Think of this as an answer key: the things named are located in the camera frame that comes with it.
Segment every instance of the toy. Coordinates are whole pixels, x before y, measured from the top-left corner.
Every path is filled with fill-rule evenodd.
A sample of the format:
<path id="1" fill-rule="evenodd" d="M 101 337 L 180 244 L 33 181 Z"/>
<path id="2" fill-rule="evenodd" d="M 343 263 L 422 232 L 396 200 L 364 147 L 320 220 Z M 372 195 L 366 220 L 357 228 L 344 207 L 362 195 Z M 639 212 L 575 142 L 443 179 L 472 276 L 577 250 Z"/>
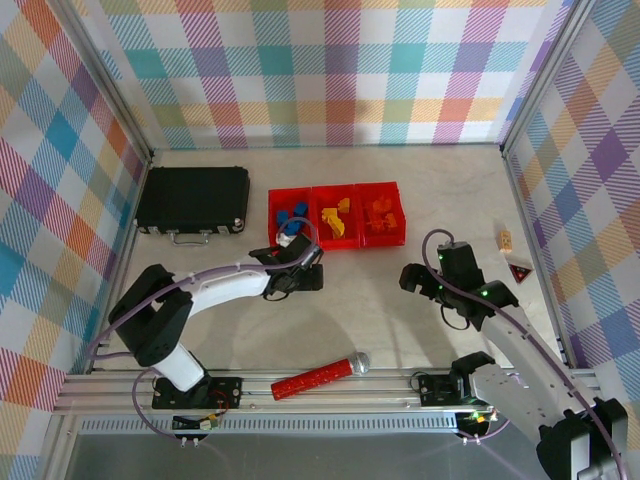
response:
<path id="1" fill-rule="evenodd" d="M 396 217 L 393 215 L 393 213 L 387 213 L 384 219 L 387 222 L 387 228 L 392 229 L 398 226 L 398 222 L 396 222 Z"/>
<path id="2" fill-rule="evenodd" d="M 331 227 L 331 230 L 333 230 L 333 238 L 344 237 L 344 222 L 340 220 L 340 217 L 337 215 L 331 215 L 327 218 L 327 223 Z"/>
<path id="3" fill-rule="evenodd" d="M 309 205 L 306 202 L 300 202 L 293 209 L 294 217 L 305 217 L 309 211 Z"/>
<path id="4" fill-rule="evenodd" d="M 380 197 L 373 202 L 373 213 L 383 214 L 391 210 L 391 199 Z"/>
<path id="5" fill-rule="evenodd" d="M 322 209 L 322 221 L 324 223 L 328 223 L 330 217 L 337 217 L 338 209 L 337 208 L 323 208 Z"/>
<path id="6" fill-rule="evenodd" d="M 351 208 L 351 199 L 343 198 L 338 202 L 338 212 L 349 213 L 350 208 Z"/>
<path id="7" fill-rule="evenodd" d="M 276 214 L 276 224 L 278 225 L 278 228 L 280 228 L 287 220 L 289 220 L 289 212 L 286 210 L 279 210 Z"/>
<path id="8" fill-rule="evenodd" d="M 511 253 L 513 247 L 511 245 L 511 233 L 508 230 L 502 230 L 500 232 L 500 251 L 502 253 Z"/>
<path id="9" fill-rule="evenodd" d="M 284 234 L 291 237 L 297 235 L 302 228 L 302 222 L 291 222 L 284 227 Z"/>
<path id="10" fill-rule="evenodd" d="M 370 225 L 371 230 L 376 233 L 384 231 L 384 220 L 382 220 L 380 217 L 372 218 L 370 222 L 367 222 L 367 225 Z"/>

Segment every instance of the wooden block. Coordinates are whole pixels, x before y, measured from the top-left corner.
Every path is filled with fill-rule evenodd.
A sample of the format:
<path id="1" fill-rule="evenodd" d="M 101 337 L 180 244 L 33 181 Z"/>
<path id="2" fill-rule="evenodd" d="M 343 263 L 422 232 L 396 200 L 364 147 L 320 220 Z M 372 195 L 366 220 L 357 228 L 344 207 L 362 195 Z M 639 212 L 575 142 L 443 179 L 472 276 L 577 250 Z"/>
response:
<path id="1" fill-rule="evenodd" d="M 511 253 L 512 250 L 511 233 L 508 230 L 502 230 L 500 232 L 500 251 L 502 253 Z"/>

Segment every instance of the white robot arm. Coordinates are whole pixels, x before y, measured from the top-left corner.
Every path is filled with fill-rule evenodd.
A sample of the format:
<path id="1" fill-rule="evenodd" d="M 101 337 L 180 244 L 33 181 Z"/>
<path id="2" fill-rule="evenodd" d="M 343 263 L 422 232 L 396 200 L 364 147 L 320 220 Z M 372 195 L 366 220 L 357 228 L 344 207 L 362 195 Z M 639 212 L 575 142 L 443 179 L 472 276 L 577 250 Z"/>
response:
<path id="1" fill-rule="evenodd" d="M 433 233 L 448 234 L 433 231 L 423 248 Z M 427 263 L 426 254 L 423 258 L 425 265 L 404 268 L 400 287 L 413 292 L 420 286 L 420 294 L 455 309 L 506 355 L 524 382 L 507 376 L 489 355 L 477 352 L 453 362 L 448 378 L 418 377 L 424 387 L 423 405 L 446 398 L 497 408 L 537 444 L 538 459 L 553 480 L 591 480 L 616 468 L 623 472 L 618 454 L 626 453 L 628 422 L 622 405 L 596 398 L 572 375 L 509 289 L 500 281 L 485 282 L 466 242 L 452 240 L 438 247 L 439 272 Z M 446 395 L 432 395 L 427 385 Z"/>
<path id="2" fill-rule="evenodd" d="M 242 265 L 263 266 L 255 270 L 234 270 L 210 279 L 193 281 L 186 287 L 158 299 L 158 308 L 148 306 L 116 329 L 142 367 L 151 367 L 166 377 L 180 392 L 202 387 L 206 370 L 180 343 L 187 320 L 207 308 L 236 298 L 272 295 L 288 296 L 294 291 L 315 291 L 323 286 L 322 256 L 305 235 L 298 235 L 287 247 L 266 248 L 249 253 Z M 278 265 L 299 260 L 290 268 Z M 162 265 L 148 267 L 125 293 L 109 315 L 114 323 L 149 295 L 174 283 L 174 274 Z"/>

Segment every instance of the plaid wallpaper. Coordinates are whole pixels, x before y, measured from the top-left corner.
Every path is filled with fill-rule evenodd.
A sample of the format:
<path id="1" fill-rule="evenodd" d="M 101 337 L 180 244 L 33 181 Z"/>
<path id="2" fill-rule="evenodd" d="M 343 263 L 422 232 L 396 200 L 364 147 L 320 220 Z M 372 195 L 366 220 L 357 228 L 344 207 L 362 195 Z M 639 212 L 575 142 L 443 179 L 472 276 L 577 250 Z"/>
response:
<path id="1" fill-rule="evenodd" d="M 500 130 L 500 135 L 498 136 L 499 143 L 504 142 L 504 139 L 507 136 L 507 133 L 509 132 L 509 128 L 511 128 L 511 125 L 513 124 L 513 120 L 515 119 L 516 114 L 518 113 L 518 111 L 520 110 L 520 107 L 522 106 L 522 102 L 524 101 L 527 94 L 529 93 L 529 89 L 531 88 L 531 85 L 533 84 L 533 81 L 536 78 L 536 75 L 540 71 L 540 68 L 542 67 L 545 59 L 547 58 L 547 55 L 551 50 L 551 46 L 553 45 L 553 41 L 558 35 L 558 32 L 560 31 L 560 28 L 562 27 L 563 22 L 566 20 L 567 14 L 569 13 L 569 10 L 571 10 L 571 6 L 573 5 L 574 1 L 575 0 L 562 0 L 562 5 L 560 6 L 560 8 L 556 13 L 553 23 L 551 24 L 551 28 L 547 32 L 547 35 L 544 37 L 544 41 L 540 46 L 540 50 L 538 50 L 538 54 L 536 55 L 535 60 L 531 64 L 531 67 L 529 68 L 529 71 L 527 72 L 527 75 L 525 76 L 524 81 L 520 85 L 520 90 L 518 90 L 518 95 L 516 96 L 515 101 L 511 105 L 511 108 L 509 109 L 507 118 L 504 124 L 502 125 L 502 129 Z"/>
<path id="2" fill-rule="evenodd" d="M 32 478 L 142 162 L 45 0 L 0 0 L 0 479 Z"/>
<path id="3" fill-rule="evenodd" d="M 75 0 L 173 149 L 495 141 L 570 3 Z"/>
<path id="4" fill-rule="evenodd" d="M 512 153 L 578 361 L 626 404 L 640 467 L 640 0 L 600 0 Z"/>

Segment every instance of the orange toy block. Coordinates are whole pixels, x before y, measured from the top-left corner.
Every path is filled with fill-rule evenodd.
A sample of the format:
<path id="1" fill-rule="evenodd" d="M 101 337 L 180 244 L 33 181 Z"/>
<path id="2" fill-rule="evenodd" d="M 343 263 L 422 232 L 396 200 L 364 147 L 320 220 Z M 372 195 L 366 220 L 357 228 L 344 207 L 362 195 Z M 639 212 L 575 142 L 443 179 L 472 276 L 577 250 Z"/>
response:
<path id="1" fill-rule="evenodd" d="M 376 233 L 384 231 L 384 220 L 382 220 L 381 218 L 373 218 L 370 222 L 367 222 L 367 225 L 370 225 L 371 230 Z"/>
<path id="2" fill-rule="evenodd" d="M 374 213 L 383 214 L 387 213 L 391 210 L 391 199 L 380 197 L 378 200 L 373 202 L 373 211 Z"/>
<path id="3" fill-rule="evenodd" d="M 398 226 L 398 222 L 396 222 L 396 217 L 393 213 L 387 213 L 384 219 L 387 222 L 387 227 L 389 229 L 396 228 Z"/>
<path id="4" fill-rule="evenodd" d="M 338 202 L 338 211 L 340 213 L 349 213 L 350 208 L 351 208 L 351 199 L 343 198 Z"/>

